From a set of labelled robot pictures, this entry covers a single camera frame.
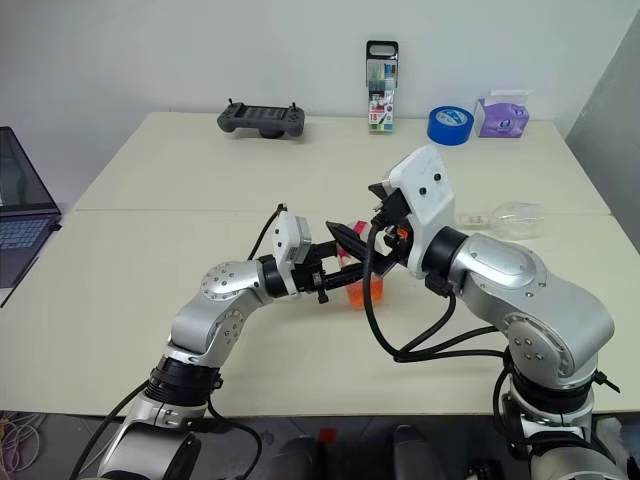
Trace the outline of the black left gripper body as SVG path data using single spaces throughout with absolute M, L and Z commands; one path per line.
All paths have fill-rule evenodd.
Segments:
M 297 293 L 316 293 L 320 304 L 329 301 L 325 287 L 323 260 L 330 256 L 330 242 L 312 244 L 301 263 L 293 270 L 293 280 Z

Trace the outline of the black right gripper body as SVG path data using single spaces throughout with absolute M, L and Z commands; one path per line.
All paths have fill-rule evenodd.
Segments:
M 382 234 L 382 241 L 389 251 L 386 254 L 372 254 L 372 268 L 376 274 L 385 275 L 396 264 L 407 265 L 412 246 L 409 213 L 409 206 L 400 191 L 393 191 L 381 201 L 371 224 Z

